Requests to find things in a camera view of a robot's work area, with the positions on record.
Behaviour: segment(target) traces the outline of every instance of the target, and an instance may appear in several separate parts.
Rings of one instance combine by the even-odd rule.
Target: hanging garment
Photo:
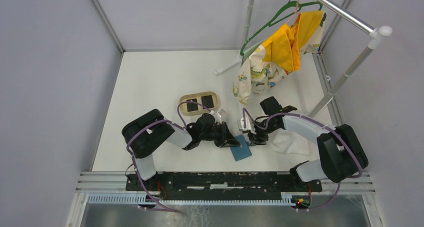
[[[315,53],[320,47],[327,14],[321,10],[300,13],[292,26],[283,24],[263,41],[241,65],[232,86],[240,103],[246,105],[250,94],[274,87],[301,67],[301,55]]]

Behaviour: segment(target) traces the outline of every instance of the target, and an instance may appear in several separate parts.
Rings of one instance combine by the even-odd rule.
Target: clothes hanger
[[[270,20],[270,21],[268,21],[264,26],[262,26],[262,28],[260,28],[258,31],[256,31],[256,33],[254,33],[253,35],[252,35],[252,37],[250,37],[249,39],[247,39],[246,40],[246,42],[243,44],[243,46],[241,47],[241,50],[240,50],[240,55],[241,55],[241,61],[242,62],[244,62],[244,50],[245,50],[245,48],[246,48],[246,45],[253,39],[253,38],[255,38],[261,31],[263,31],[266,27],[271,27],[271,26],[273,26],[273,25],[276,25],[277,23],[279,23],[279,22],[281,22],[281,21],[283,21],[284,19],[286,19],[286,18],[288,18],[288,17],[290,17],[290,16],[292,16],[292,15],[294,15],[295,14],[295,12],[293,12],[293,13],[291,13],[291,14],[289,14],[289,15],[287,15],[287,16],[284,16],[283,18],[281,18],[281,19],[279,19],[279,20],[277,20],[277,21],[275,21],[275,22],[273,22],[275,19],[277,19],[278,18],[278,16],[280,16],[281,15],[281,13],[282,12],[284,12],[285,10],[287,10],[288,8],[291,8],[291,7],[296,7],[296,4],[297,4],[298,2],[297,1],[291,1],[291,0],[288,0],[288,3],[286,3],[283,7],[281,7],[278,11],[277,11],[277,13],[274,15],[274,17],[272,17],[272,19]],[[319,11],[323,8],[323,4],[321,3],[321,2],[318,2],[318,1],[313,1],[313,2],[307,2],[307,3],[299,3],[299,5],[298,5],[298,12],[302,9],[302,7],[306,7],[306,6],[312,6],[312,5],[319,5]]]

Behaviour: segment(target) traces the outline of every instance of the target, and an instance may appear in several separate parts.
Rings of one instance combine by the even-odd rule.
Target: black metal base
[[[281,200],[281,192],[308,192],[308,184],[313,192],[323,191],[319,180],[295,184],[288,172],[160,172],[144,184],[158,191],[159,182],[161,198],[166,193],[166,200],[181,201]],[[144,191],[136,174],[128,175],[125,189]]]

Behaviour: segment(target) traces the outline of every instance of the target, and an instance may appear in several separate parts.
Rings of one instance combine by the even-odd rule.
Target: gray floor
[[[328,200],[313,196],[312,206]],[[360,195],[338,196],[330,205],[299,212],[287,206],[172,205],[181,213],[145,212],[127,204],[88,204],[83,227],[370,227]]]

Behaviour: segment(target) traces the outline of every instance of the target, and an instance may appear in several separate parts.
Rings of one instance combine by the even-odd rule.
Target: white table
[[[182,123],[176,108],[180,97],[187,94],[215,92],[220,109],[226,111],[223,121],[228,123],[234,136],[239,135],[237,120],[242,117],[242,106],[232,91],[238,70],[233,68],[221,76],[212,74],[236,54],[236,50],[126,52],[92,170],[125,171],[131,158],[121,135],[122,128],[152,109],[159,109],[167,119]],[[292,105],[306,114],[310,112],[324,96],[312,56],[304,55],[300,70],[276,87],[264,94],[252,95],[247,109],[253,117],[263,115],[259,102],[270,96],[275,96],[283,107]],[[184,119],[190,123],[198,117],[185,116]],[[323,109],[316,119],[331,123],[328,109]],[[213,142],[202,141],[190,151],[165,142],[153,156],[157,171],[175,172],[288,171],[300,162],[319,157],[317,147],[304,138],[297,136],[296,144],[307,146],[309,155],[282,154],[268,145],[253,146],[250,147],[252,156],[236,162],[229,148],[218,148]]]

